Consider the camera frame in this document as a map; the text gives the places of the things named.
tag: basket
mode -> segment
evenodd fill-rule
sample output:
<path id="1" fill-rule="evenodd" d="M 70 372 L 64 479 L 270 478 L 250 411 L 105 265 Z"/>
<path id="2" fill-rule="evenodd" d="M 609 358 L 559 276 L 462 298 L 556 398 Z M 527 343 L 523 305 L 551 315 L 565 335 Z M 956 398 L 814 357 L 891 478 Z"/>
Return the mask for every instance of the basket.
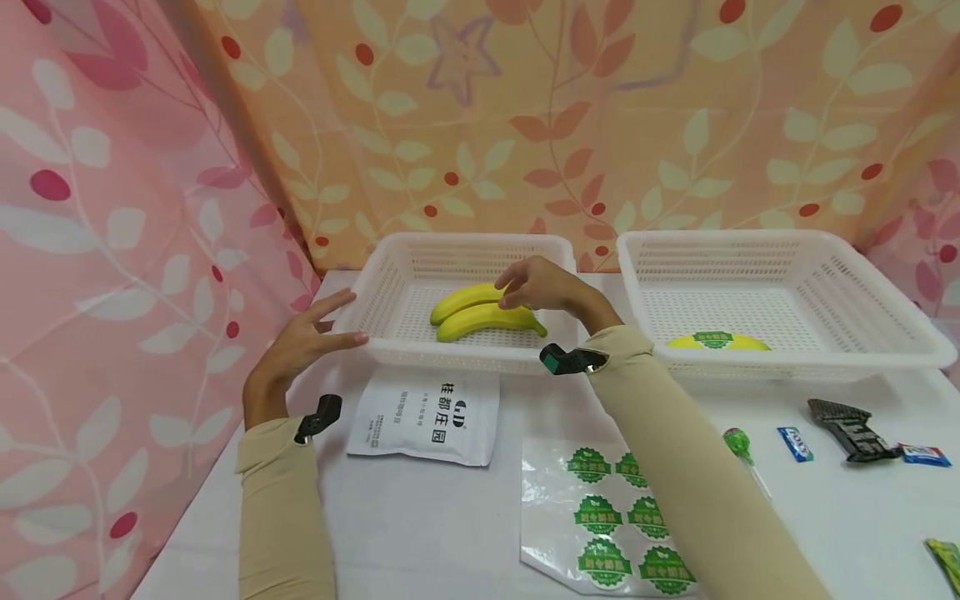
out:
<path id="1" fill-rule="evenodd" d="M 364 346 L 387 365 L 549 374 L 540 349 L 553 342 L 572 348 L 576 322 L 560 311 L 537 311 L 546 338 L 533 331 L 481 329 L 451 344 L 437 342 L 430 311 L 447 294 L 494 281 L 514 262 L 542 254 L 576 271 L 570 243 L 555 235 L 499 233 L 395 233 L 383 238 L 357 278 L 357 300 L 333 330 L 366 331 Z"/>
<path id="2" fill-rule="evenodd" d="M 630 231 L 616 244 L 634 316 L 673 372 L 854 381 L 956 360 L 929 318 L 835 235 Z M 667 345 L 716 330 L 772 351 Z"/>

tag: yellow banana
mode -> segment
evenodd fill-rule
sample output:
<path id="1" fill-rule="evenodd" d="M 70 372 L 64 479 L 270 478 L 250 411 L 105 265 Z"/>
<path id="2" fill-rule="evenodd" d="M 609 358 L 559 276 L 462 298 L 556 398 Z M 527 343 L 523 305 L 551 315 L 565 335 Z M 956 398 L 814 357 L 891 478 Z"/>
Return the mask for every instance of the yellow banana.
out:
<path id="1" fill-rule="evenodd" d="M 494 303 L 477 304 L 457 311 L 437 329 L 438 342 L 453 342 L 478 329 L 497 327 L 501 329 L 533 329 L 541 338 L 546 337 L 546 327 L 537 321 L 534 311 L 526 306 L 503 310 Z"/>
<path id="2" fill-rule="evenodd" d="M 492 283 L 478 283 L 465 287 L 440 300 L 433 307 L 433 312 L 430 313 L 430 324 L 439 325 L 456 312 L 477 304 L 498 302 L 502 297 L 503 290 L 496 289 Z"/>

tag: black device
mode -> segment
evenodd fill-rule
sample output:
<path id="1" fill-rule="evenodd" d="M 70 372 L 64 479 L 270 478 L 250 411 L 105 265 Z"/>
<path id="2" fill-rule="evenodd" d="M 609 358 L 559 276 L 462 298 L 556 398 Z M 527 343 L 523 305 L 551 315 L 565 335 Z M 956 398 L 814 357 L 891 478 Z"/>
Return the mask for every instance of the black device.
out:
<path id="1" fill-rule="evenodd" d="M 847 450 L 848 463 L 873 463 L 903 455 L 903 448 L 890 446 L 867 426 L 873 416 L 869 411 L 820 398 L 811 398 L 806 404 L 813 419 Z"/>
<path id="2" fill-rule="evenodd" d="M 294 442 L 296 444 L 306 444 L 307 440 L 335 423 L 340 418 L 340 408 L 343 404 L 344 399 L 336 394 L 320 396 L 320 401 L 317 402 L 317 412 L 303 418 L 300 427 L 297 428 Z"/>
<path id="3" fill-rule="evenodd" d="M 607 364 L 607 356 L 583 348 L 564 352 L 564 349 L 556 344 L 547 344 L 540 351 L 540 361 L 555 375 L 569 375 L 576 372 L 594 372 Z"/>

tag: beige sleeve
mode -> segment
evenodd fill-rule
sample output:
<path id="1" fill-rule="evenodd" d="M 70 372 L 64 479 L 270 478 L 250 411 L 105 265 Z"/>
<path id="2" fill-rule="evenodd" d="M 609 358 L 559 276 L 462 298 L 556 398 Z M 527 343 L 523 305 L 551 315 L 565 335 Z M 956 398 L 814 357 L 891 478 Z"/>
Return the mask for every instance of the beige sleeve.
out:
<path id="1" fill-rule="evenodd" d="M 333 552 L 317 491 L 313 445 L 294 443 L 300 418 L 246 432 L 241 475 L 240 598 L 333 600 Z"/>
<path id="2" fill-rule="evenodd" d="M 657 497 L 686 565 L 712 600 L 826 600 L 824 585 L 750 473 L 635 327 L 584 344 L 589 376 Z"/>

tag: table surface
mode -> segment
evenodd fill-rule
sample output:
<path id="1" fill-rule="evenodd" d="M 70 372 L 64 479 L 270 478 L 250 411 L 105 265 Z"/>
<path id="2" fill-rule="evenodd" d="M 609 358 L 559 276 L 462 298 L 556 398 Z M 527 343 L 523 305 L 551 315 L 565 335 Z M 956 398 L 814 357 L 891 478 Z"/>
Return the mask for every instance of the table surface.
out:
<path id="1" fill-rule="evenodd" d="M 356 273 L 331 272 L 319 295 Z M 583 276 L 629 315 L 618 275 Z M 356 353 L 328 356 L 288 395 L 290 412 L 317 397 L 344 398 L 344 414 L 314 439 L 320 490 L 337 562 L 339 597 L 580 597 L 519 561 L 520 456 L 524 435 L 609 440 L 617 436 L 585 377 L 501 380 L 499 431 L 488 468 L 402 456 L 348 457 L 349 424 L 374 365 Z M 854 384 L 683 382 L 717 429 L 750 434 L 774 505 L 835 600 L 951 600 L 925 538 L 960 541 L 960 466 L 901 461 L 851 468 L 836 441 L 806 416 L 824 397 L 870 410 L 888 442 L 939 446 L 960 462 L 960 394 L 937 371 L 901 372 Z M 796 463 L 777 427 L 796 425 L 816 460 Z M 237 597 L 240 483 L 238 429 L 159 554 L 135 600 Z"/>

